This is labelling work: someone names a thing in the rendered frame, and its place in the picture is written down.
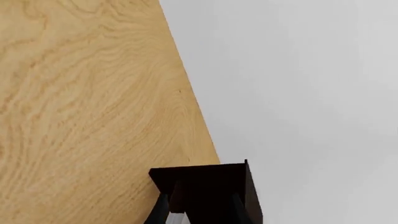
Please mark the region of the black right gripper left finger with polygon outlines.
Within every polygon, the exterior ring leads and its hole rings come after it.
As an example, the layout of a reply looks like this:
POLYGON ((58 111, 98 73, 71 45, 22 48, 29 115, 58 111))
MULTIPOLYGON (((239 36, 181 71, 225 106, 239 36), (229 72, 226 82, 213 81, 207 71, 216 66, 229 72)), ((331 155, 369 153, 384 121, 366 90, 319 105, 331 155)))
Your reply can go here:
POLYGON ((165 224, 168 215, 169 196, 167 194, 159 194, 153 209, 145 220, 145 224, 165 224))

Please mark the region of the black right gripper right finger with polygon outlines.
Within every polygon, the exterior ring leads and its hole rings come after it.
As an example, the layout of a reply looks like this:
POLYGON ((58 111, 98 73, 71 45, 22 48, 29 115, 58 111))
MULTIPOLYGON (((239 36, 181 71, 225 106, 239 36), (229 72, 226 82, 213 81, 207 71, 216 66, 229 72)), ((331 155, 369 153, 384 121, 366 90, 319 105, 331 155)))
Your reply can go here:
POLYGON ((232 224, 251 224, 251 220, 238 194, 231 196, 231 219, 232 224))

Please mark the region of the dark brown block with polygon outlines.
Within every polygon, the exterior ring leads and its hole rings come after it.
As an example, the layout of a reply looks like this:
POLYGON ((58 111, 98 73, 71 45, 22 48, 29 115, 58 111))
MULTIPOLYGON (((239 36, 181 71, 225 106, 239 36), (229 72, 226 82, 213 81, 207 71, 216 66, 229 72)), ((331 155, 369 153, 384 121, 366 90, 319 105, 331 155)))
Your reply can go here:
POLYGON ((251 224, 264 224, 248 162, 156 167, 149 176, 160 194, 169 196, 165 224, 232 224, 233 194, 239 195, 251 224))

